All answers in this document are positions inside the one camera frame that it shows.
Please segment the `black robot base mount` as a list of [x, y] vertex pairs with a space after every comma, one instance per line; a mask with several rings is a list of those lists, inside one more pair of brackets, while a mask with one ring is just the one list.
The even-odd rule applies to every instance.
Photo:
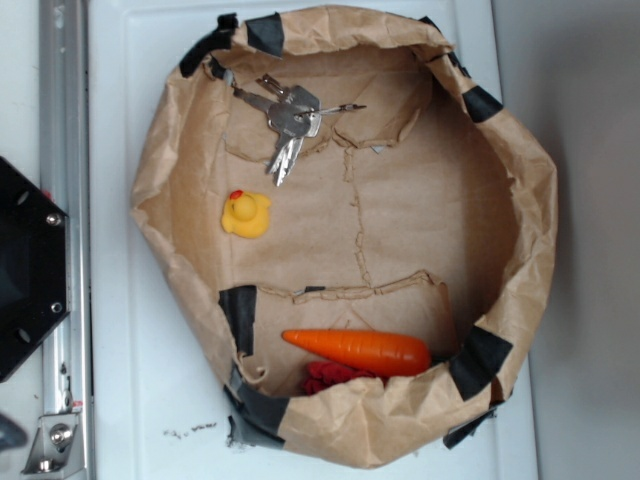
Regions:
[[1, 380], [68, 315], [68, 216], [1, 160]]

